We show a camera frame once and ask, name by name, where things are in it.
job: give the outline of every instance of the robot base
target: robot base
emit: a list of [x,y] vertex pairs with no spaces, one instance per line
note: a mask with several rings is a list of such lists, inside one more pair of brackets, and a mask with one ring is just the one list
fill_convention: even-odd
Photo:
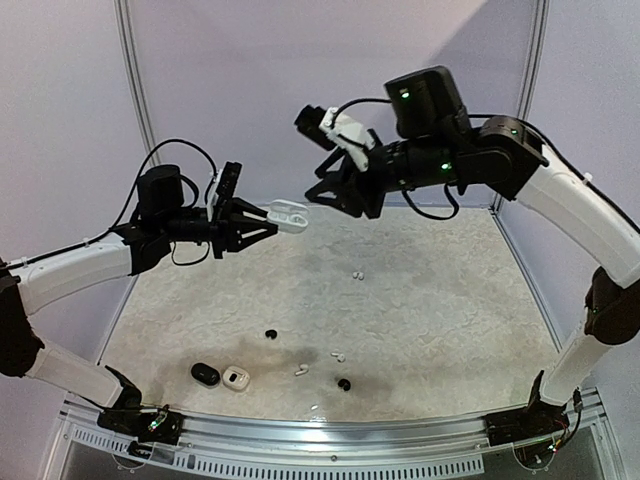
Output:
[[540,400],[543,374],[540,372],[536,377],[526,407],[485,415],[486,433],[491,446],[549,435],[562,431],[563,425],[569,425],[564,413],[565,405],[556,407]]

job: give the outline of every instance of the small white object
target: small white object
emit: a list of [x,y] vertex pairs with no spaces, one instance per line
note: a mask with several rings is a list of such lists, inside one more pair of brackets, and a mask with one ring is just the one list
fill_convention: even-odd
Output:
[[249,374],[240,367],[231,366],[222,375],[222,383],[225,387],[241,392],[249,385]]
[[304,375],[305,373],[309,373],[309,365],[307,365],[306,363],[301,363],[300,365],[298,365],[298,367],[300,367],[300,370],[298,370],[294,374],[296,377],[299,377],[300,375]]
[[344,361],[347,359],[344,353],[333,352],[331,356],[338,360],[338,362],[340,363],[344,363]]
[[269,205],[267,220],[278,225],[280,231],[286,233],[302,233],[309,226],[309,209],[304,205],[289,200],[274,200]]

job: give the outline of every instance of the small black object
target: small black object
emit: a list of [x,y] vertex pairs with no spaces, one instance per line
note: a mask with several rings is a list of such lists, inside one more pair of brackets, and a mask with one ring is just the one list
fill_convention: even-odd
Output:
[[191,376],[207,387],[215,387],[220,383],[220,372],[204,363],[196,363],[191,367]]
[[151,454],[153,453],[153,447],[149,445],[140,445],[135,440],[129,444],[129,448],[127,448],[127,453],[132,457],[143,458],[145,460],[149,460],[151,458]]
[[338,381],[338,386],[343,389],[345,392],[348,392],[349,390],[351,390],[351,382],[349,380],[347,380],[346,378],[341,378]]

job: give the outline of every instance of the black bracket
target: black bracket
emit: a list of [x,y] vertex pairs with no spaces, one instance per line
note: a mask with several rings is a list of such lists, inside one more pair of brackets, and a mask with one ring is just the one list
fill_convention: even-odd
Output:
[[234,197],[225,202],[216,222],[219,234],[211,242],[214,258],[222,258],[225,250],[240,252],[278,233],[278,225],[266,218],[266,211],[241,198]]
[[111,408],[98,416],[98,426],[137,437],[140,443],[159,442],[177,445],[182,433],[184,415],[172,412],[169,406],[157,412],[141,413],[142,394],[131,381],[117,370],[105,367],[123,386],[122,393]]
[[[329,171],[342,160],[337,170]],[[335,149],[315,170],[320,179],[304,194],[307,200],[335,208],[347,215],[360,218],[378,218],[384,203],[385,192],[367,172],[360,173],[346,150]]]

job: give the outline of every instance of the metal vent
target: metal vent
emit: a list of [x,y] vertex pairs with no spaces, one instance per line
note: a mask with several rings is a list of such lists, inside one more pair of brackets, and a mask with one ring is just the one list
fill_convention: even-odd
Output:
[[111,453],[126,453],[129,446],[129,441],[126,439],[78,426],[74,428],[73,440]]
[[[140,461],[139,458],[130,457],[127,454],[130,440],[118,434],[104,433],[75,425],[73,440],[102,451]],[[149,460],[146,463],[230,480],[445,480],[484,473],[484,464],[480,454],[467,455],[456,460],[429,461],[388,467],[288,467],[227,461],[201,453],[184,452],[173,452],[173,461],[169,464],[154,460]]]

